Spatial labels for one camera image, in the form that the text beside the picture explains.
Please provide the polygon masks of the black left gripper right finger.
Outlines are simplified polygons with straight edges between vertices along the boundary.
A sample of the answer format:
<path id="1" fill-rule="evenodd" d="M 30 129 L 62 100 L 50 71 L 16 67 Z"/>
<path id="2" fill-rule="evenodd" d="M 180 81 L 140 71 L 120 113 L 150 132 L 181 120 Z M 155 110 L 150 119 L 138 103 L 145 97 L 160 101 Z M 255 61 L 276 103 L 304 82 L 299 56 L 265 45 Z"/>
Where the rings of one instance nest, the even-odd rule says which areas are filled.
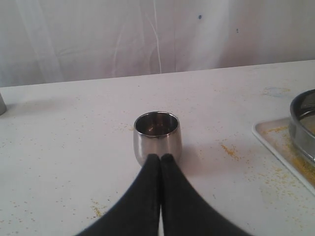
<path id="1" fill-rule="evenodd" d="M 163 185 L 161 200 L 166 236 L 248 236 L 213 209 L 186 179 L 174 157 L 160 161 Z"/>

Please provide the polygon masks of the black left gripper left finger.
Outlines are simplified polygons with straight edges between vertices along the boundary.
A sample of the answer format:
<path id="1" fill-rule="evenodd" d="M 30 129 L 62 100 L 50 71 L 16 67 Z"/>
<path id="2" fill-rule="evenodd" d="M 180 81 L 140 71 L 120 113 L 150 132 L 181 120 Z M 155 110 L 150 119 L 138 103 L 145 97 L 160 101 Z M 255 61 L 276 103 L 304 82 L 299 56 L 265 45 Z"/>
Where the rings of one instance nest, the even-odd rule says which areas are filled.
<path id="1" fill-rule="evenodd" d="M 160 217 L 160 159 L 148 155 L 129 189 L 80 236 L 157 236 Z"/>

